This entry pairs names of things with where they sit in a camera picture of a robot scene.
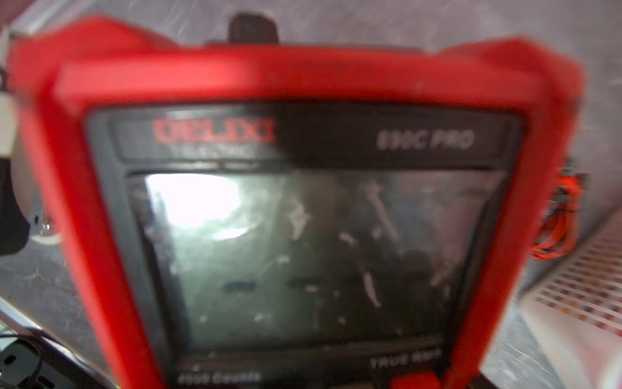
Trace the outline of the white plastic basket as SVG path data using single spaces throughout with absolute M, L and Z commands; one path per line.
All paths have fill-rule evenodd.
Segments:
M 521 299 L 523 319 L 567 388 L 621 386 L 621 211 Z

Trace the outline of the red clamp meter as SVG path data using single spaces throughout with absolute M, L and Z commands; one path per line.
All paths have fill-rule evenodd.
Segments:
M 11 47 L 19 135 L 123 388 L 466 388 L 557 180 L 582 66 L 183 46 L 106 17 Z

